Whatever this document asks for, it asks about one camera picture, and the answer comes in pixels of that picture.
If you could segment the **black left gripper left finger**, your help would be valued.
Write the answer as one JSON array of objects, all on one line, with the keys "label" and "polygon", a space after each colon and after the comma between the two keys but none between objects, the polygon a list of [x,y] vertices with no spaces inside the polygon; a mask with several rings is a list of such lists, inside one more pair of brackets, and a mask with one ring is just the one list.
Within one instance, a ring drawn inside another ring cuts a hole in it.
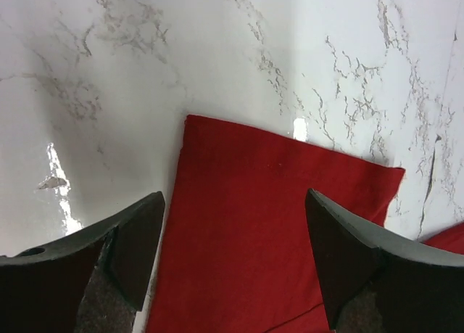
[{"label": "black left gripper left finger", "polygon": [[147,195],[61,239],[1,257],[2,332],[132,332],[165,199]]}]

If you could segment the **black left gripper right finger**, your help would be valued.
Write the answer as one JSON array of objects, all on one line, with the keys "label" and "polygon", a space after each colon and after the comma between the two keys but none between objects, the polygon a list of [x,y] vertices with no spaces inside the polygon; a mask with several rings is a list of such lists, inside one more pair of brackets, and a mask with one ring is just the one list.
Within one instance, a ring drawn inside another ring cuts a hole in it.
[{"label": "black left gripper right finger", "polygon": [[313,189],[305,210],[331,330],[463,331],[462,255],[401,237]]}]

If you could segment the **dark red t-shirt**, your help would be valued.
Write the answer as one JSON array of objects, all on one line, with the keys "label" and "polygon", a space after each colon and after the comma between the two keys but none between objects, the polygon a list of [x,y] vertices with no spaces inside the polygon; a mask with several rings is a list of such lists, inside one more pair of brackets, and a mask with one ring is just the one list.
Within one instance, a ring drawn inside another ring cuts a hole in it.
[{"label": "dark red t-shirt", "polygon": [[[148,332],[335,332],[310,244],[311,189],[384,227],[405,172],[189,115]],[[463,227],[427,242],[463,257]]]}]

